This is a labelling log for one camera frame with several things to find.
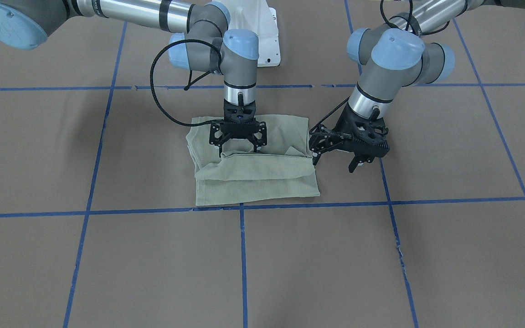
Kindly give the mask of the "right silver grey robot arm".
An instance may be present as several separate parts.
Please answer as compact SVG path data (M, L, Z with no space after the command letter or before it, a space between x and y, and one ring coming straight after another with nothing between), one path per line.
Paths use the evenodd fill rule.
M246 140L254 152L267 144L267 125L256 119L257 62L260 42L254 31L231 28L231 11L219 1L192 4L181 0L0 0L0 41L32 50L73 17L102 17L170 34L152 61L149 87L158 109L184 127L208 125L209 143L219 151L230 140ZM184 123L159 102L154 71L162 56L201 77L224 81L223 116Z

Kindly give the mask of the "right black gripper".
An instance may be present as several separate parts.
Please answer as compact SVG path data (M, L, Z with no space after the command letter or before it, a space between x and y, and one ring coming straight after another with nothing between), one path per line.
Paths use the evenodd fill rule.
M225 101L223 109L223 120L210 124L210 144L218 148L219 158L224 144L231 139L247 139L252 143L254 153L268 144L266 123L254 117L256 102L235 105Z

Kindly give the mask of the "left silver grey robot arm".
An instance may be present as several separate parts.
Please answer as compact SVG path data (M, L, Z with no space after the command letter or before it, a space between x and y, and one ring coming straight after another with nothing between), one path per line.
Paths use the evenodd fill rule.
M338 150L354 154L349 171L390 150L385 113L402 87L431 84L452 73L455 55L444 44L425 43L423 36L442 31L455 17L481 6L481 0L426 0L408 12L384 17L383 25L360 28L347 42L347 54L362 66L350 97L340 104L334 128L322 122L309 131L309 149L316 165L321 156Z

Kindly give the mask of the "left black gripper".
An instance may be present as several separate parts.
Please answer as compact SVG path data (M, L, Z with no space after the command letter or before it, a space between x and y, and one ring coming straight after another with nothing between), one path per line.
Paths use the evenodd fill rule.
M340 150L353 152L348 171L352 174L364 163L383 158L390 146L387 141L388 128L378 107L369 110L368 118L363 118L350 105L345 108L333 129L318 125L310 131L309 148L312 151L312 163L317 165L325 152Z

